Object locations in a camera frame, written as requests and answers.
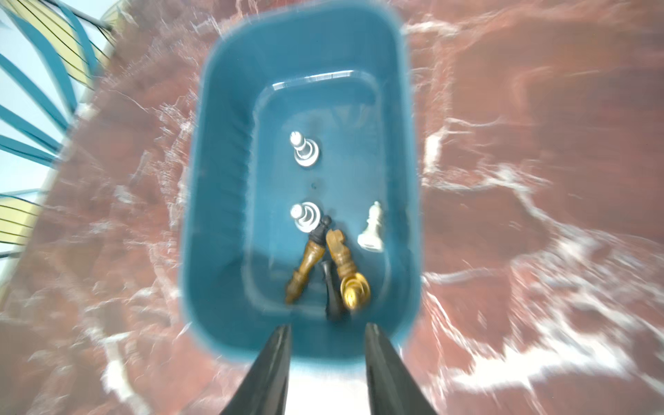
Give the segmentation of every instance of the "blue plastic bin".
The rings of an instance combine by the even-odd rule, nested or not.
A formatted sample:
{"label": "blue plastic bin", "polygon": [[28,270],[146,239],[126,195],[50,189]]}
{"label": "blue plastic bin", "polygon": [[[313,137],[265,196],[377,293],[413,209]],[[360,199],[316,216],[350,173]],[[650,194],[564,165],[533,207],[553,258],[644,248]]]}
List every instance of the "blue plastic bin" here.
{"label": "blue plastic bin", "polygon": [[[291,323],[293,358],[347,364],[364,357],[364,328],[398,343],[420,302],[420,223],[407,53],[382,7],[334,1],[260,15],[221,39],[201,85],[183,231],[180,285],[195,335],[234,360],[252,360]],[[300,167],[300,131],[321,156]],[[307,234],[289,216],[312,201],[332,216],[372,289],[368,307],[325,319],[316,266],[300,300],[284,303]],[[357,236],[369,207],[384,209],[383,254]]]}

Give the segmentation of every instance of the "chess piece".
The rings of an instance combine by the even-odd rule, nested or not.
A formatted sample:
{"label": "chess piece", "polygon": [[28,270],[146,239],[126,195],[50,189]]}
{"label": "chess piece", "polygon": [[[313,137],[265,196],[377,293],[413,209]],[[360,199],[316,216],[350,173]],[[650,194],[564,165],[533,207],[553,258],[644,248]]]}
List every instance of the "chess piece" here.
{"label": "chess piece", "polygon": [[314,140],[304,138],[298,131],[293,131],[290,142],[295,149],[295,161],[302,167],[312,166],[319,156],[318,144]]}
{"label": "chess piece", "polygon": [[367,219],[367,229],[357,237],[357,244],[367,251],[382,252],[384,247],[378,230],[382,224],[382,209],[380,203],[374,202],[369,208],[369,219]]}
{"label": "chess piece", "polygon": [[343,317],[345,311],[341,293],[336,288],[336,283],[332,274],[332,261],[323,261],[323,273],[325,275],[325,286],[327,287],[327,305],[325,306],[325,316],[330,321],[338,321]]}
{"label": "chess piece", "polygon": [[347,309],[354,311],[365,306],[371,298],[371,289],[364,275],[356,272],[341,280],[341,297]]}
{"label": "chess piece", "polygon": [[337,265],[339,278],[343,281],[347,276],[355,275],[357,267],[351,257],[351,250],[343,244],[346,241],[343,232],[338,229],[328,230],[325,239],[327,247],[330,249],[330,255]]}
{"label": "chess piece", "polygon": [[290,214],[297,229],[307,234],[316,229],[316,226],[321,222],[321,211],[318,206],[311,202],[293,205]]}
{"label": "chess piece", "polygon": [[309,233],[309,240],[304,248],[304,255],[299,268],[293,271],[293,278],[286,286],[286,304],[292,304],[301,295],[309,282],[309,272],[320,261],[325,253],[325,233],[332,223],[332,219],[325,215],[316,229]]}

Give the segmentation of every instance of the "black pawn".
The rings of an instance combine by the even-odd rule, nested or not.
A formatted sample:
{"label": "black pawn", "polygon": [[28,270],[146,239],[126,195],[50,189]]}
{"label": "black pawn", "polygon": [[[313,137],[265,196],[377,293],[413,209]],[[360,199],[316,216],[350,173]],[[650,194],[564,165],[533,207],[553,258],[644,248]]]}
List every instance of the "black pawn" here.
{"label": "black pawn", "polygon": [[309,240],[320,246],[325,246],[325,235],[331,224],[332,218],[327,215],[323,216],[318,226],[309,232]]}
{"label": "black pawn", "polygon": [[338,321],[343,317],[346,308],[343,306],[341,293],[337,288],[335,288],[334,278],[332,276],[332,261],[323,261],[321,264],[323,265],[325,285],[327,286],[327,305],[325,306],[325,316],[330,321]]}

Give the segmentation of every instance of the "red marble surface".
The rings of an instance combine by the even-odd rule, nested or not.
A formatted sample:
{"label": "red marble surface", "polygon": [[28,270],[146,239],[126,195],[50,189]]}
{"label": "red marble surface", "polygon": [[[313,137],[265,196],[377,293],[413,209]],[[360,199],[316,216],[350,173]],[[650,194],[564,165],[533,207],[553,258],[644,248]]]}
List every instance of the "red marble surface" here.
{"label": "red marble surface", "polygon": [[[247,367],[196,346],[178,310],[189,145],[210,46],[284,3],[133,2],[2,306],[1,413],[228,402]],[[425,395],[450,415],[660,413],[664,3],[391,4],[425,224],[402,356]],[[287,411],[314,406],[368,413],[366,383],[293,376]]]}

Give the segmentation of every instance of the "white pawn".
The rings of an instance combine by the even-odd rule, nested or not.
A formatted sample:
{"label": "white pawn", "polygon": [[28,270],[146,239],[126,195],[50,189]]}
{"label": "white pawn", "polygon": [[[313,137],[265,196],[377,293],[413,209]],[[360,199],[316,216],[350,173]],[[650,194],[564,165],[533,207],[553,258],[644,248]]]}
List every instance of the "white pawn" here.
{"label": "white pawn", "polygon": [[381,226],[382,209],[380,203],[374,202],[369,208],[369,219],[367,219],[367,229],[357,237],[357,244],[367,251],[382,252],[383,243],[378,234]]}
{"label": "white pawn", "polygon": [[297,164],[302,167],[309,167],[318,160],[318,144],[314,140],[306,139],[300,132],[293,131],[290,141],[295,149],[295,161],[297,161]]}
{"label": "white pawn", "polygon": [[297,229],[308,234],[321,222],[321,210],[311,202],[298,203],[291,207],[291,217]]}

